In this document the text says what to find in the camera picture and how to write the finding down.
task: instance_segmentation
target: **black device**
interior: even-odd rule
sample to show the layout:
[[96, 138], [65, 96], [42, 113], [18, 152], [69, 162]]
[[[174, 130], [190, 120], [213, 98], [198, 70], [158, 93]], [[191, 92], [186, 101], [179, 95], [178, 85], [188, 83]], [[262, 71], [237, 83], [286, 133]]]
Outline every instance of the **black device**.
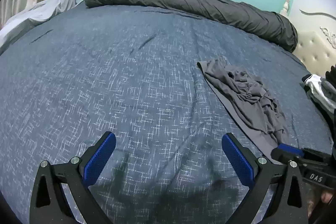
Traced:
[[[37, 171], [30, 206], [31, 224], [78, 224], [66, 200], [61, 183], [69, 185], [72, 196], [87, 224], [112, 224], [90, 193], [116, 146], [116, 137], [105, 132], [81, 157], [68, 163], [41, 162]], [[278, 183], [261, 224], [307, 224], [305, 187], [295, 161], [275, 165], [256, 158], [231, 133], [222, 138], [222, 149], [241, 183], [250, 188], [227, 224], [251, 224], [270, 184]]]

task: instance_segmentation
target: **white sheet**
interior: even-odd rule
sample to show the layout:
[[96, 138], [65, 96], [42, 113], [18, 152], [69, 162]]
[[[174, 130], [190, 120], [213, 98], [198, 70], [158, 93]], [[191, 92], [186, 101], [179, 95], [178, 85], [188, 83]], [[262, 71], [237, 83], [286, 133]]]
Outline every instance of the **white sheet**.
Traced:
[[32, 28], [75, 5], [75, 0], [44, 0], [11, 17], [0, 30], [0, 55]]

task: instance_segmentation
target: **pile of clothes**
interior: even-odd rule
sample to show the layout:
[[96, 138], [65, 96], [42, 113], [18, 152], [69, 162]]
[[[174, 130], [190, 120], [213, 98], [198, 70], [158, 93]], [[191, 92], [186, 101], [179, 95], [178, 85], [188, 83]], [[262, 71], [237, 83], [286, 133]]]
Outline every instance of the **pile of clothes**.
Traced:
[[305, 83], [307, 96], [315, 103], [327, 120], [329, 127], [334, 127], [336, 109], [336, 68], [332, 66], [325, 73], [325, 78], [318, 75], [306, 75], [302, 78]]

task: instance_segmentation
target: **white bedpost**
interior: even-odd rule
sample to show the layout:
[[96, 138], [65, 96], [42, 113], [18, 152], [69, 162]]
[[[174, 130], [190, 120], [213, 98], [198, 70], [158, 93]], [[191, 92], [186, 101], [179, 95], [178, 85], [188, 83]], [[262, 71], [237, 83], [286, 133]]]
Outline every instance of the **white bedpost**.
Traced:
[[280, 15], [284, 16], [284, 17], [288, 17], [288, 10], [289, 10], [289, 2], [291, 0], [286, 0], [285, 3], [283, 4], [283, 7], [280, 11]]

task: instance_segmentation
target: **mattress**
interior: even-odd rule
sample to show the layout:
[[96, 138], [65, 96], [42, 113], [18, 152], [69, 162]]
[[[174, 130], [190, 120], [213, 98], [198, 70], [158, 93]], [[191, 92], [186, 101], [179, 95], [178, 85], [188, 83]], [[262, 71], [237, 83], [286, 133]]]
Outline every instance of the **mattress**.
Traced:
[[262, 77], [291, 145], [330, 152], [328, 125], [300, 84], [308, 71], [283, 48], [183, 12], [81, 3], [0, 56], [0, 190], [22, 223], [39, 163], [68, 162], [107, 130], [117, 146], [90, 190], [114, 223], [225, 223], [248, 188], [221, 137], [260, 152], [196, 65], [215, 58]]

